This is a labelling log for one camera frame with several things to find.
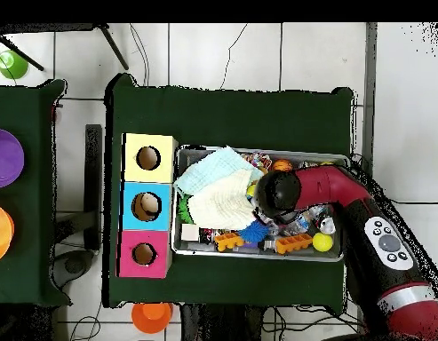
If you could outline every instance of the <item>orange toy block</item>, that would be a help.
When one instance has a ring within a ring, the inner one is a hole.
[[[232,249],[234,246],[241,247],[244,244],[243,238],[238,233],[217,235],[214,241],[217,243],[217,249],[220,252],[225,251],[225,249]]]
[[[313,238],[308,234],[288,236],[275,241],[275,248],[279,254],[283,255],[287,251],[306,249],[313,241]]]

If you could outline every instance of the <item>orange ball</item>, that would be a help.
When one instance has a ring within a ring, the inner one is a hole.
[[[291,171],[293,170],[293,165],[288,160],[277,160],[273,163],[272,170]]]

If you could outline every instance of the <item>round hole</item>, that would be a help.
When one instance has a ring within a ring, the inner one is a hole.
[[[137,194],[131,202],[131,212],[140,221],[154,221],[162,211],[162,200],[152,192]]]
[[[160,153],[154,147],[142,147],[137,153],[137,164],[143,170],[154,170],[160,165]]]
[[[142,266],[149,266],[154,263],[157,253],[149,243],[140,243],[131,251],[131,256],[136,263]]]

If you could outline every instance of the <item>green table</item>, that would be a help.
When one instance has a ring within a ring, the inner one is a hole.
[[[342,310],[344,264],[173,255],[163,280],[115,277],[121,135],[172,135],[180,144],[349,155],[353,93],[199,91],[108,85],[103,301],[328,305]]]
[[[52,106],[64,87],[62,80],[38,88],[0,86],[0,128],[18,138],[25,158],[18,179],[0,188],[0,206],[15,224],[11,247],[0,259],[0,303],[68,304],[49,276],[55,228]]]

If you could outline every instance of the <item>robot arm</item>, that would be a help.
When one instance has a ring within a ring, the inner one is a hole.
[[[438,301],[412,252],[367,189],[333,165],[271,171],[256,189],[256,204],[270,218],[331,203],[346,229],[345,261],[352,297],[370,332],[438,340]]]

